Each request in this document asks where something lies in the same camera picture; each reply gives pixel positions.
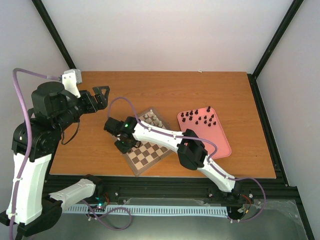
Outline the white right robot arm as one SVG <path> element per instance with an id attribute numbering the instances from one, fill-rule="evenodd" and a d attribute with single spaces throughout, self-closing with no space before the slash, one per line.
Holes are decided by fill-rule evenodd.
<path id="1" fill-rule="evenodd" d="M 218 152 L 218 146 L 199 138 L 191 129 L 185 132 L 171 131 L 129 116 L 125 121 L 109 117 L 104 130 L 117 138 L 114 144 L 123 154 L 138 142 L 160 145 L 175 152 L 184 168 L 204 174 L 221 192 L 236 195 L 240 189 L 238 179 L 215 162 L 214 155 Z"/>

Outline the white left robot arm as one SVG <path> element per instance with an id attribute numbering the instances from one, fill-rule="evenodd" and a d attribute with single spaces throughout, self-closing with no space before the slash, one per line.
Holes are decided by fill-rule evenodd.
<path id="1" fill-rule="evenodd" d="M 33 107 L 13 133 L 12 195 L 0 214 L 2 224 L 17 225 L 18 240 L 52 228 L 65 210 L 84 199 L 104 198 L 102 181 L 90 174 L 60 192 L 44 194 L 43 187 L 65 130 L 82 115 L 105 109 L 109 93 L 108 86 L 97 86 L 76 96 L 55 81 L 32 92 Z"/>

